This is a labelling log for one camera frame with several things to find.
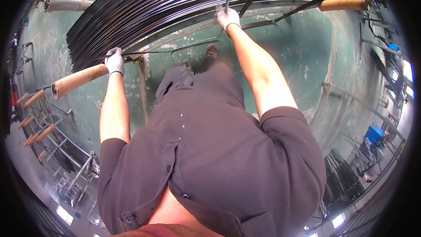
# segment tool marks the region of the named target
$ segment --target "green floor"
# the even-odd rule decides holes
[[[34,61],[24,66],[23,75],[16,80],[20,86],[20,93],[32,92],[70,74],[71,62],[66,33],[80,15],[81,13],[75,12],[44,13],[42,9],[34,9],[31,12],[20,44],[33,42],[33,52],[27,54]],[[279,14],[248,17],[241,22],[272,19],[276,15]],[[340,139],[334,139],[338,130],[346,128],[351,135],[365,133],[373,114],[356,103],[353,106],[348,103],[344,116],[339,121],[338,115],[343,110],[341,105],[344,104],[344,99],[321,99],[323,81],[330,80],[332,84],[369,101],[374,107],[377,103],[380,90],[378,73],[364,59],[365,55],[362,61],[358,58],[359,22],[361,18],[355,11],[322,13],[318,9],[310,9],[292,15],[288,21],[283,20],[276,25],[246,31],[279,64],[299,109],[309,123],[318,111],[318,117],[312,122],[311,129],[325,154],[331,145],[339,152],[346,153],[350,146]],[[157,50],[173,50],[217,36],[219,32],[218,26],[209,27],[162,45]],[[232,41],[222,34],[214,43],[218,47],[219,55],[233,60],[234,74],[245,91],[246,110],[256,113],[254,98],[239,67]],[[146,107],[143,107],[141,102],[139,66],[132,63],[125,65],[124,82],[132,134],[144,125],[144,111],[150,114],[153,110],[155,91],[165,71],[174,65],[181,65],[183,61],[190,61],[193,67],[198,67],[199,61],[205,55],[206,46],[207,44],[203,44],[173,53],[154,53],[146,57]],[[93,150],[98,155],[98,123],[107,90],[107,79],[108,76],[103,76],[54,101],[56,106],[73,111],[73,118],[63,121],[59,127],[84,150]]]

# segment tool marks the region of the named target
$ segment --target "worker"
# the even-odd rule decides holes
[[[209,45],[195,74],[168,70],[150,119],[131,138],[122,50],[105,60],[99,123],[99,212],[111,234],[135,237],[295,237],[325,190],[320,148],[274,59],[221,5],[260,121],[245,111],[229,63]]]

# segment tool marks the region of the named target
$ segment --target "shoe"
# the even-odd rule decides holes
[[[208,48],[206,49],[206,56],[216,59],[217,53],[218,53],[218,50],[216,48],[216,45],[215,44],[209,44]]]
[[[184,64],[186,64],[187,69],[189,69],[190,71],[194,72],[193,66],[192,66],[192,64],[190,62],[185,61]]]

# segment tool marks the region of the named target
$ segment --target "dark gray shirt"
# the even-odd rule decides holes
[[[166,185],[226,237],[295,237],[325,188],[325,165],[303,114],[277,107],[260,122],[223,86],[172,88],[127,144],[101,145],[98,202],[112,234],[147,224]]]

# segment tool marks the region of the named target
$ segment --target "hand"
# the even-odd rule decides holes
[[[113,72],[120,72],[124,76],[124,61],[121,54],[123,50],[120,48],[113,48],[107,52],[107,55],[112,55],[109,58],[105,58],[105,66],[107,67],[109,74]]]
[[[225,13],[222,5],[217,5],[215,18],[218,20],[218,24],[224,29],[225,33],[227,33],[229,24],[237,24],[241,28],[241,25],[239,24],[239,15],[232,8],[228,8]]]

